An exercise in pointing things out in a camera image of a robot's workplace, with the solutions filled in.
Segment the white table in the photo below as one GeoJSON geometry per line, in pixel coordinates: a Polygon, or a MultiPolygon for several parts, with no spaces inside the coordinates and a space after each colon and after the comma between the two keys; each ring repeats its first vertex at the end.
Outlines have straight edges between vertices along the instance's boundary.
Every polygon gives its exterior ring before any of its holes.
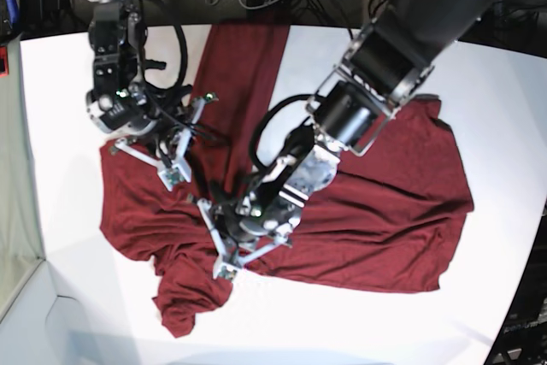
{"type": "MultiPolygon", "coordinates": [[[[208,32],[208,26],[185,27],[188,82],[195,79],[208,32]]],[[[293,27],[271,104],[314,91],[347,44],[341,29],[293,27]]],[[[172,83],[179,61],[173,30],[151,29],[147,53],[169,63],[165,73],[150,78],[158,85],[172,83]]],[[[199,315],[192,334],[174,340],[151,301],[159,283],[151,262],[127,260],[98,231],[103,201],[98,149],[105,136],[85,114],[93,58],[87,35],[27,41],[21,54],[46,254],[59,294],[85,306],[105,363],[485,360],[547,197],[546,60],[454,44],[421,89],[443,100],[440,117],[453,127],[476,208],[440,291],[348,291],[242,273],[225,307],[199,315]],[[266,355],[273,351],[285,356],[266,355]]],[[[273,158],[303,118],[302,107],[285,109],[267,128],[262,158],[273,158]]]]}

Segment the dark red cloth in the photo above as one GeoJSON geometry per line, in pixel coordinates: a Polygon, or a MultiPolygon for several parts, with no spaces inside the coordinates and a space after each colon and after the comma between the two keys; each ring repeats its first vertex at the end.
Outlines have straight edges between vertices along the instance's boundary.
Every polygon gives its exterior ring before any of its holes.
{"type": "MultiPolygon", "coordinates": [[[[198,144],[208,179],[230,191],[250,171],[246,149],[265,114],[279,70],[286,27],[214,27],[196,80],[196,94],[217,93],[203,122],[232,139],[232,149],[198,144]]],[[[450,129],[437,120],[440,101],[419,98],[388,124],[363,158],[343,156],[338,177],[315,193],[294,247],[253,262],[259,274],[357,290],[418,292],[438,288],[454,255],[471,194],[450,129]]],[[[156,257],[162,283],[155,299],[163,325],[189,333],[195,314],[224,304],[232,286],[212,280],[216,257],[197,208],[185,199],[195,183],[168,192],[154,168],[102,148],[101,230],[134,260],[156,257]]]]}

